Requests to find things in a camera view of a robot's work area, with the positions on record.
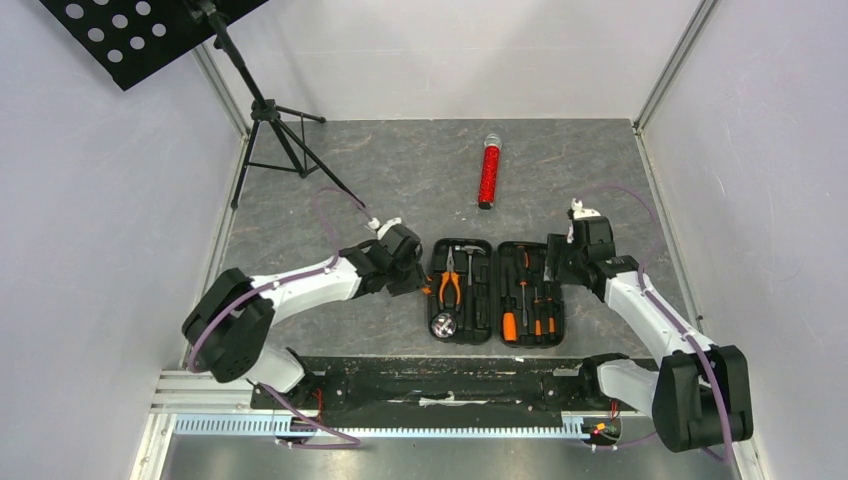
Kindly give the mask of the orange handle pliers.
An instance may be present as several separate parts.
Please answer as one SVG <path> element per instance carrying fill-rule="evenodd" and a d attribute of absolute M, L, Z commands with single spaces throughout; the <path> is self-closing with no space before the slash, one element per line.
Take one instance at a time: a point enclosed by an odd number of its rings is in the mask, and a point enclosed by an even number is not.
<path fill-rule="evenodd" d="M 441 274 L 439 287 L 439 306 L 442 310 L 460 305 L 462 291 L 459 282 L 459 273 L 455 267 L 453 248 L 447 249 L 445 270 Z"/>

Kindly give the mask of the thin orange black screwdriver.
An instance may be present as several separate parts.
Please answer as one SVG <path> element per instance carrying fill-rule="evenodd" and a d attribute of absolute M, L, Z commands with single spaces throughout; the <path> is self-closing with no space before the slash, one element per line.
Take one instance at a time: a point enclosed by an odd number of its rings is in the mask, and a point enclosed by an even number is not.
<path fill-rule="evenodd" d="M 542 303 L 539 296 L 538 287 L 534 287 L 534 301 L 533 301 L 533 312 L 534 312 L 534 335 L 537 342 L 541 341 L 541 337 L 543 335 L 542 330 Z"/>

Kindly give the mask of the black plastic tool case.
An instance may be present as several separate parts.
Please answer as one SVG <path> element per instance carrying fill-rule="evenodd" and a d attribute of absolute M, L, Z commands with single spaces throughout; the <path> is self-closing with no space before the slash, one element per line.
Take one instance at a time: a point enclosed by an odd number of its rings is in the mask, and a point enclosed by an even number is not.
<path fill-rule="evenodd" d="M 456 245 L 478 245 L 485 250 L 485 254 L 476 254 L 473 261 L 474 280 L 474 306 L 476 313 L 476 327 L 470 328 L 468 323 L 466 272 L 467 258 L 461 251 L 455 251 Z M 526 287 L 527 306 L 529 311 L 529 332 L 522 326 L 521 315 L 521 287 L 518 283 L 516 273 L 516 248 L 523 245 L 526 249 L 528 265 L 528 285 Z M 441 274 L 445 270 L 447 249 L 453 248 L 455 267 L 459 273 L 459 282 L 462 291 L 462 301 L 459 306 L 442 310 L 439 306 L 439 287 Z M 566 337 L 565 303 L 563 301 L 561 287 L 553 282 L 555 316 L 556 316 L 556 338 L 551 340 L 547 335 L 547 317 L 545 315 L 545 282 L 543 269 L 545 263 L 546 245 L 536 242 L 506 241 L 494 247 L 489 242 L 481 239 L 470 238 L 443 238 L 433 246 L 429 262 L 429 285 L 424 288 L 427 295 L 427 329 L 431 337 L 444 343 L 479 345 L 492 338 L 512 348 L 545 349 L 562 344 Z M 505 342 L 502 338 L 502 316 L 501 288 L 503 284 L 503 268 L 510 268 L 510 275 L 515 286 L 516 309 L 514 311 L 518 339 L 514 343 Z M 534 287 L 538 287 L 542 303 L 542 330 L 541 341 L 537 342 L 534 335 Z M 439 313 L 450 313 L 457 321 L 458 329 L 455 335 L 447 339 L 436 338 L 430 331 L 431 319 Z"/>

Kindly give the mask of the steel claw hammer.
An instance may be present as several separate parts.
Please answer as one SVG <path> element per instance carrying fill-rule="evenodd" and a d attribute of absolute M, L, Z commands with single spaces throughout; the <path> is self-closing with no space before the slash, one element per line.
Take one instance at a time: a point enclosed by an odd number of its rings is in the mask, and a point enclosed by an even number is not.
<path fill-rule="evenodd" d="M 467 272 L 466 272 L 466 289 L 465 293 L 467 295 L 467 310 L 468 310 L 468 323 L 470 328 L 476 327 L 476 320 L 474 315 L 476 313 L 476 307 L 474 306 L 474 293 L 473 293 L 473 280 L 474 280 L 474 269 L 473 269 L 473 261 L 474 256 L 476 254 L 485 254 L 485 250 L 478 245 L 456 245 L 454 246 L 455 251 L 461 251 L 466 254 L 467 258 Z"/>

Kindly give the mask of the large orange handle screwdriver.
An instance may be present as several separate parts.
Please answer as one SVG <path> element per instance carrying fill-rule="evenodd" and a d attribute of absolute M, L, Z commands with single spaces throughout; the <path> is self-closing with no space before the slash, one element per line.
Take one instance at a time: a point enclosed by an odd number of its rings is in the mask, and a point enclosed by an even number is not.
<path fill-rule="evenodd" d="M 516 309 L 516 296 L 514 293 L 515 286 L 513 284 L 510 268 L 503 268 L 503 284 L 501 288 L 501 307 L 502 316 L 502 338 L 505 342 L 514 343 L 518 339 L 517 323 L 514 315 Z"/>

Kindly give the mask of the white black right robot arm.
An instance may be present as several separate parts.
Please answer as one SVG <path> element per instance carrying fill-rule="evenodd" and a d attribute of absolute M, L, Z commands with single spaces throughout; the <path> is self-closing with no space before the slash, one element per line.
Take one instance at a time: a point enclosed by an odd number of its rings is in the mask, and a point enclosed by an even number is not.
<path fill-rule="evenodd" d="M 545 273 L 583 286 L 623 318 L 647 347 L 651 371 L 619 354 L 585 361 L 580 400 L 602 408 L 619 400 L 650 417 L 672 452 L 749 440 L 754 433 L 748 361 L 735 345 L 700 333 L 654 288 L 639 263 L 616 252 L 609 220 L 575 217 L 565 234 L 547 238 Z"/>

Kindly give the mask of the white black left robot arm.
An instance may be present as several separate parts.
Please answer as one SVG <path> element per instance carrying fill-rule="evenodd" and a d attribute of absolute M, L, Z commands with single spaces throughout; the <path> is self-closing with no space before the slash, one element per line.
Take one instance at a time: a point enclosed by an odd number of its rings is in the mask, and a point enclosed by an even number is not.
<path fill-rule="evenodd" d="M 238 268 L 221 273 L 182 325 L 191 349 L 187 368 L 226 384 L 248 380 L 275 390 L 290 408 L 307 405 L 314 383 L 290 350 L 266 347 L 280 321 L 330 303 L 387 291 L 392 296 L 423 288 L 422 241 L 399 219 L 374 239 L 344 248 L 296 270 L 248 276 Z"/>

